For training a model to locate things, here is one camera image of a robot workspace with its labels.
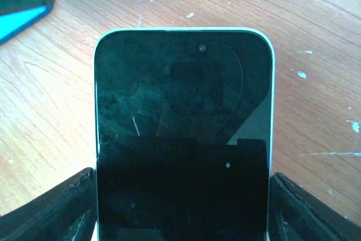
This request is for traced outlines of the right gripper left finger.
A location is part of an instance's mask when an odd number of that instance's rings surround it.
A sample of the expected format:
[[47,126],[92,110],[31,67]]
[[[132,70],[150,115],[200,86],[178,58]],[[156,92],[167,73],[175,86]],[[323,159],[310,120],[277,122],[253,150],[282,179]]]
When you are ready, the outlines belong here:
[[1,240],[91,240],[96,222],[96,182],[85,168],[1,217]]

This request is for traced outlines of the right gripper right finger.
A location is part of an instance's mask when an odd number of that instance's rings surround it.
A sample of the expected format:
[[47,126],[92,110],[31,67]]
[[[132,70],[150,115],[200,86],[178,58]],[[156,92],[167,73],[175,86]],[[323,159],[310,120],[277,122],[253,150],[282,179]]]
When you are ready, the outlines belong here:
[[360,226],[275,173],[270,181],[269,240],[360,240]]

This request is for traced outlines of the black smartphone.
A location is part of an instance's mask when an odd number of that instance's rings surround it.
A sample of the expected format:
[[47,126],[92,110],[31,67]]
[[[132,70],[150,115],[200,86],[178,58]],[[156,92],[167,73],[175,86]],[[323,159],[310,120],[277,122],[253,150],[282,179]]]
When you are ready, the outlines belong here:
[[93,60],[99,240],[268,240],[270,40],[114,29]]

